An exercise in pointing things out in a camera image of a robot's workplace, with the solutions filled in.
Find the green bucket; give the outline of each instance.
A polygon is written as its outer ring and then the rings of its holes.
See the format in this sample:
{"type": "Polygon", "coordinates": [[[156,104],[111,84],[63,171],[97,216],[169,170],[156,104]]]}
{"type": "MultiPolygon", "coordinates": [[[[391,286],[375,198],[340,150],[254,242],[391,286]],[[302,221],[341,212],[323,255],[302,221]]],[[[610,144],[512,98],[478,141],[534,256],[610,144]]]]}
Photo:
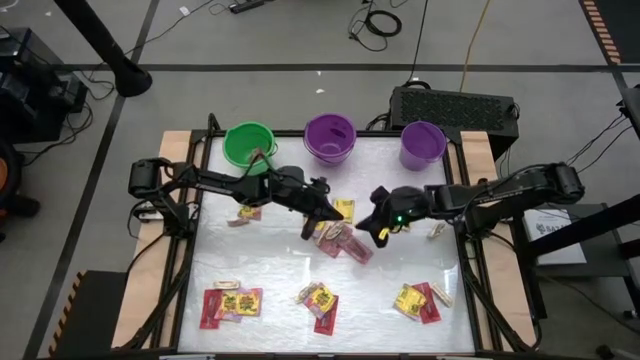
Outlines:
{"type": "MultiPolygon", "coordinates": [[[[256,148],[262,149],[267,161],[277,149],[276,138],[271,129],[257,122],[245,122],[227,130],[222,148],[227,161],[245,171],[256,148]]],[[[265,159],[260,159],[253,163],[248,174],[260,174],[267,169],[269,165],[265,159]]]]}

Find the white sticker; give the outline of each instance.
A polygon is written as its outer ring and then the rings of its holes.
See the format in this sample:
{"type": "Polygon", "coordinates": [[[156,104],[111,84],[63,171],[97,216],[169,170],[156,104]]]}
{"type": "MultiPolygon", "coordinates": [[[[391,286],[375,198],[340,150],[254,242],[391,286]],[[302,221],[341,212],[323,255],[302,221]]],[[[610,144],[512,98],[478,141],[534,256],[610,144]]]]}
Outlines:
{"type": "Polygon", "coordinates": [[[189,11],[189,9],[187,9],[186,6],[183,6],[180,8],[180,12],[182,13],[182,15],[184,16],[189,16],[189,14],[191,14],[191,12],[189,11]]]}

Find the table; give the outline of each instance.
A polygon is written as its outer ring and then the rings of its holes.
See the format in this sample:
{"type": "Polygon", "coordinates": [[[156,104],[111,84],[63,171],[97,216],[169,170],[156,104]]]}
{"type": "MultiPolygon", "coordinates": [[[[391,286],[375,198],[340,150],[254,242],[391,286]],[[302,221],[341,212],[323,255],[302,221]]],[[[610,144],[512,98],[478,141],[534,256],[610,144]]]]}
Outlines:
{"type": "MultiPolygon", "coordinates": [[[[464,132],[461,135],[469,181],[476,183],[480,178],[495,179],[497,177],[495,164],[487,134],[484,132],[464,132]]],[[[191,140],[192,133],[189,131],[166,132],[160,148],[160,156],[172,161],[184,161],[191,140]]],[[[194,163],[200,165],[204,147],[199,145],[195,149],[194,163]]],[[[448,150],[453,179],[456,182],[460,182],[463,179],[463,174],[458,169],[456,149],[450,145],[448,150]]],[[[172,194],[172,196],[177,199],[178,194],[172,194]]],[[[195,192],[187,194],[187,200],[194,199],[194,197],[195,192]]],[[[506,225],[499,225],[495,231],[508,239],[511,238],[509,228],[506,225]]],[[[142,225],[136,251],[140,251],[160,233],[161,224],[158,222],[142,225]]],[[[181,245],[177,249],[176,258],[178,260],[175,269],[179,267],[182,259],[181,254],[184,251],[184,244],[181,245]]],[[[118,326],[112,342],[114,347],[122,345],[133,336],[157,303],[168,253],[169,241],[162,240],[156,247],[148,251],[133,268],[125,290],[118,326]]],[[[497,241],[486,240],[484,255],[491,292],[496,306],[523,340],[533,344],[535,334],[515,254],[497,241]]],[[[494,349],[499,342],[491,340],[491,329],[486,313],[477,301],[476,308],[480,334],[476,348],[494,349]]],[[[175,316],[181,316],[181,314],[176,312],[174,300],[164,317],[163,331],[159,337],[160,346],[172,344],[171,328],[175,316]]]]}

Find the floor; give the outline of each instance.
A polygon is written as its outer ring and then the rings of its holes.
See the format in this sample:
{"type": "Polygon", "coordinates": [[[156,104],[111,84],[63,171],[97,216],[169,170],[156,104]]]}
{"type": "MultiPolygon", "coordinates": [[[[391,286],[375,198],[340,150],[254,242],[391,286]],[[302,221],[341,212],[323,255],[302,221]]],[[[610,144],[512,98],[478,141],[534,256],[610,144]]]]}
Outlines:
{"type": "MultiPolygon", "coordinates": [[[[89,0],[125,51],[167,29],[182,16],[181,6],[193,10],[205,2],[89,0]]],[[[389,10],[386,1],[377,2],[389,10]]],[[[403,29],[379,53],[346,34],[360,0],[278,0],[241,15],[216,16],[207,5],[134,53],[133,60],[151,70],[153,87],[126,100],[114,94],[89,101],[92,127],[76,143],[25,169],[24,192],[39,199],[42,210],[3,228],[8,237],[0,244],[0,284],[11,289],[0,295],[3,358],[46,355],[77,271],[126,269],[134,249],[125,227],[134,203],[126,192],[129,166],[155,156],[164,131],[203,128],[209,112],[224,128],[256,120],[275,129],[302,129],[318,113],[340,112],[364,129],[386,111],[393,87],[409,76],[423,5],[410,0],[392,9],[403,29]]],[[[435,89],[458,90],[460,64],[483,5],[429,1],[415,77],[435,89]]],[[[67,64],[86,69],[100,62],[51,0],[23,0],[0,12],[0,23],[31,27],[67,64]]],[[[386,25],[381,19],[380,26],[386,25]]],[[[362,41],[381,45],[364,33],[362,41]]],[[[470,63],[478,66],[468,74],[465,91],[512,96],[521,106],[511,169],[570,157],[617,116],[619,87],[640,83],[638,68],[627,67],[630,72],[617,79],[603,70],[607,62],[578,0],[493,0],[470,63]]],[[[98,79],[109,77],[107,71],[96,73],[98,79]]],[[[96,95],[106,91],[91,87],[96,95]]],[[[595,159],[616,133],[603,136],[577,165],[595,159]]],[[[635,195],[640,162],[631,154],[639,151],[633,131],[621,136],[581,174],[587,186],[583,202],[614,204],[635,195]]],[[[628,226],[621,235],[632,240],[639,230],[628,226]]],[[[635,270],[640,271],[637,262],[635,270]]],[[[631,307],[621,281],[578,285],[611,311],[631,307]]],[[[543,284],[543,294],[550,313],[543,321],[543,351],[593,357],[595,346],[608,343],[640,352],[637,336],[574,293],[543,284]]]]}

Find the black metal frame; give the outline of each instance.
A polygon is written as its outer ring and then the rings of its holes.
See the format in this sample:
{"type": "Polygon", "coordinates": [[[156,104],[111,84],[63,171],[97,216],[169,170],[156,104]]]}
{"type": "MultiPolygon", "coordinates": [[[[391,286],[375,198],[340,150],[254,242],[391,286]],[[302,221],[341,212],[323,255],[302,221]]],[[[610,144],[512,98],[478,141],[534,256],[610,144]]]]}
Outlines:
{"type": "MultiPolygon", "coordinates": [[[[202,162],[201,162],[201,169],[206,169],[207,164],[209,162],[209,154],[211,152],[211,146],[213,143],[213,139],[216,137],[224,137],[224,135],[226,134],[225,130],[221,130],[219,127],[213,127],[210,126],[211,129],[209,130],[194,130],[192,131],[192,136],[191,136],[191,140],[189,142],[189,149],[187,152],[187,161],[188,162],[192,162],[195,158],[195,152],[196,152],[196,147],[198,146],[198,144],[204,139],[204,144],[205,144],[205,149],[204,149],[204,153],[203,153],[203,157],[202,157],[202,162]]],[[[304,136],[304,131],[303,130],[275,130],[273,131],[274,135],[277,137],[302,137],[304,136]]],[[[357,132],[357,136],[358,137],[370,137],[370,138],[376,138],[376,137],[388,137],[388,138],[393,138],[393,137],[400,137],[401,131],[388,131],[388,130],[382,130],[382,131],[358,131],[357,132]]],[[[458,159],[458,166],[459,166],[459,171],[461,174],[461,180],[463,182],[463,184],[469,184],[469,174],[467,172],[467,168],[466,168],[466,161],[464,158],[464,154],[462,152],[462,147],[460,145],[454,144],[454,146],[456,147],[456,154],[457,154],[457,159],[458,159]]],[[[444,168],[445,168],[445,178],[447,180],[447,183],[452,184],[454,179],[453,179],[453,175],[452,175],[452,168],[451,168],[451,162],[450,162],[450,158],[449,158],[449,154],[448,151],[445,151],[445,154],[443,156],[443,162],[444,162],[444,168]]],[[[203,192],[202,191],[197,191],[196,194],[196,204],[197,206],[200,206],[201,202],[202,202],[202,196],[203,196],[203,192]]],[[[186,190],[182,190],[180,193],[180,202],[184,203],[184,201],[186,200],[186,190]]],[[[177,254],[177,250],[178,250],[178,246],[179,243],[181,241],[186,241],[187,242],[187,248],[185,250],[185,254],[183,257],[183,264],[186,264],[186,266],[189,266],[189,268],[191,267],[192,264],[192,260],[193,260],[193,247],[195,245],[195,239],[197,237],[197,226],[196,226],[196,230],[193,234],[193,237],[191,239],[179,239],[179,238],[172,238],[171,239],[171,245],[169,247],[169,254],[167,256],[167,262],[165,264],[165,270],[164,270],[164,277],[163,277],[163,282],[162,282],[162,289],[160,292],[160,298],[162,298],[168,289],[168,286],[171,284],[172,279],[173,279],[173,273],[174,273],[174,268],[175,268],[175,262],[176,262],[176,254],[177,254]]],[[[467,257],[467,251],[466,251],[466,245],[465,245],[465,238],[463,235],[463,232],[461,230],[456,229],[455,231],[455,237],[456,237],[456,246],[458,249],[458,257],[459,257],[459,261],[461,263],[468,261],[468,257],[467,257]]],[[[480,281],[483,287],[483,290],[489,295],[489,297],[492,297],[491,295],[491,286],[489,283],[489,275],[488,275],[488,270],[487,270],[487,266],[486,266],[486,262],[484,261],[484,251],[482,248],[482,242],[474,242],[473,243],[474,246],[474,253],[476,254],[476,265],[478,268],[478,272],[480,275],[480,281]]],[[[176,310],[175,310],[175,318],[174,318],[174,323],[171,329],[171,341],[169,343],[170,347],[177,347],[178,346],[178,339],[180,337],[180,328],[181,328],[181,324],[182,324],[182,316],[184,313],[184,306],[185,306],[185,298],[186,298],[186,294],[187,294],[187,287],[188,287],[188,281],[186,281],[183,285],[181,290],[178,293],[178,302],[176,304],[176,310]]],[[[474,348],[476,351],[480,351],[482,350],[482,339],[480,337],[480,328],[479,328],[479,324],[478,324],[478,313],[477,313],[477,308],[476,308],[476,303],[475,303],[475,296],[474,293],[472,291],[472,289],[470,288],[470,286],[465,282],[464,283],[464,289],[465,289],[465,299],[467,302],[467,308],[469,310],[469,322],[470,322],[470,327],[471,327],[471,335],[472,335],[472,340],[474,343],[474,348]]],[[[502,350],[502,342],[501,342],[501,335],[498,331],[498,327],[497,325],[494,323],[494,321],[492,321],[490,318],[488,318],[489,321],[489,329],[490,329],[490,334],[491,334],[491,341],[492,341],[492,345],[493,348],[495,350],[502,350]]],[[[164,316],[161,317],[161,319],[158,321],[158,323],[156,324],[156,327],[153,331],[152,334],[152,341],[151,341],[151,346],[159,346],[159,342],[160,342],[160,337],[162,334],[162,325],[164,322],[164,316]]]]}

